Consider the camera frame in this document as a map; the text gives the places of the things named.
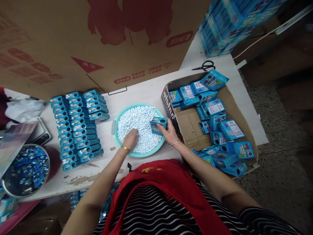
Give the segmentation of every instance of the speckled floor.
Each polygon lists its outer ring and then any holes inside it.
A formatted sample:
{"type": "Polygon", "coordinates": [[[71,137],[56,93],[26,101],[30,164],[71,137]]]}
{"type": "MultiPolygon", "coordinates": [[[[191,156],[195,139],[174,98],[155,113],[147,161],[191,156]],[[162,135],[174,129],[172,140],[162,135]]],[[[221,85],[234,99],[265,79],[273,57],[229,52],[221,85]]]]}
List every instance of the speckled floor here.
{"type": "Polygon", "coordinates": [[[313,185],[296,157],[313,141],[299,125],[302,114],[284,109],[274,85],[251,88],[243,81],[270,143],[258,148],[261,166],[236,182],[262,207],[313,234],[313,185]]]}

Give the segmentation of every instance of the person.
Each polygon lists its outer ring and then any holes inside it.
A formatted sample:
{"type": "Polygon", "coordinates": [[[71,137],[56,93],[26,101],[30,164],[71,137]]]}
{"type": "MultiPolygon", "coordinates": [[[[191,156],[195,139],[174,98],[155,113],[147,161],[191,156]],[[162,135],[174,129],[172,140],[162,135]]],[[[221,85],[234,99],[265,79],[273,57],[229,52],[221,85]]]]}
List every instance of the person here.
{"type": "Polygon", "coordinates": [[[110,211],[99,223],[118,171],[136,146],[138,130],[132,129],[77,204],[62,235],[300,234],[262,209],[231,178],[192,152],[179,140],[170,119],[168,130],[158,127],[196,176],[175,159],[145,163],[121,180],[110,211]]]}

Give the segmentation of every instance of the white table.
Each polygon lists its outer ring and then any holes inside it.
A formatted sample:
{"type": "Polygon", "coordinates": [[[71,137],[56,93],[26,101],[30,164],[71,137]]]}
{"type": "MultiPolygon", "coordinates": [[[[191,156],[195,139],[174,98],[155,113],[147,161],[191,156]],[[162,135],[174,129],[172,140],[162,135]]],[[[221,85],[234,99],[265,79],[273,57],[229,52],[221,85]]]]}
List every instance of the white table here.
{"type": "MultiPolygon", "coordinates": [[[[196,35],[179,71],[127,87],[127,91],[126,89],[118,90],[125,90],[121,93],[111,95],[114,93],[111,92],[110,95],[104,94],[111,117],[110,120],[97,124],[97,133],[104,149],[104,155],[102,157],[96,157],[87,164],[83,164],[68,172],[63,172],[60,168],[56,175],[36,194],[21,199],[20,201],[42,199],[90,187],[92,182],[110,162],[117,151],[117,149],[115,149],[117,146],[111,136],[111,125],[118,113],[130,104],[144,102],[155,106],[164,116],[166,116],[166,111],[163,108],[160,98],[164,86],[169,81],[177,78],[202,72],[201,70],[191,70],[192,68],[200,67],[202,63],[207,60],[204,57],[204,53],[201,53],[201,51],[200,37],[199,35],[196,35]]],[[[215,57],[211,58],[211,60],[214,61],[216,69],[230,79],[227,85],[234,96],[237,105],[247,119],[256,144],[261,145],[268,143],[260,118],[254,109],[231,55],[215,57]]],[[[52,109],[49,105],[45,107],[40,117],[43,119],[52,135],[52,139],[47,143],[47,146],[54,147],[60,151],[60,144],[57,138],[58,131],[52,109]]],[[[166,143],[163,144],[158,152],[150,157],[134,158],[127,156],[116,177],[116,181],[119,181],[127,175],[129,172],[129,168],[127,167],[128,163],[131,164],[132,169],[135,169],[146,162],[170,158],[181,160],[180,154],[166,143]]]]}

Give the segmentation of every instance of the red apron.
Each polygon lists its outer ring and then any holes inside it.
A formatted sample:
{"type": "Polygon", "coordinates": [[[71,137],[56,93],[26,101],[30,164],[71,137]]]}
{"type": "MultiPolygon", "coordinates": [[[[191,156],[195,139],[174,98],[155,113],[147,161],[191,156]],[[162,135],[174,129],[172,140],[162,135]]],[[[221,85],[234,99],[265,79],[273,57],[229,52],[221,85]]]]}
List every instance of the red apron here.
{"type": "Polygon", "coordinates": [[[191,175],[184,166],[175,159],[145,163],[122,179],[120,187],[113,195],[111,209],[104,226],[103,234],[119,234],[123,224],[126,205],[132,193],[138,187],[144,185],[154,185],[180,202],[193,215],[203,234],[231,234],[223,221],[206,201],[203,193],[194,182],[191,175]],[[114,229],[109,232],[109,227],[114,218],[123,188],[125,188],[128,183],[138,179],[144,179],[145,181],[137,184],[129,193],[121,217],[114,229]]]}

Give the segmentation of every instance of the striped shirt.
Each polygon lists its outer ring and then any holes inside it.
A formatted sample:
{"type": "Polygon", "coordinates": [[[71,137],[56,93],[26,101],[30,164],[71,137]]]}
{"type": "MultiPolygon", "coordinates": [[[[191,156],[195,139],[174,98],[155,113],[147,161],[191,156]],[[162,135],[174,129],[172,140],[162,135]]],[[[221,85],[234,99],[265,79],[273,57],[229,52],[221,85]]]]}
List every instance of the striped shirt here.
{"type": "MultiPolygon", "coordinates": [[[[300,232],[273,213],[249,207],[241,211],[238,217],[208,193],[200,184],[199,179],[193,177],[207,202],[214,209],[220,219],[234,235],[246,234],[290,234],[299,235],[300,232]]],[[[131,189],[139,182],[132,182],[126,187],[119,199],[110,230],[117,224],[125,201],[131,189]]],[[[103,232],[107,215],[99,223],[93,235],[103,232]]],[[[166,195],[154,185],[137,188],[126,205],[121,234],[202,234],[192,214],[173,198],[166,195]]]]}

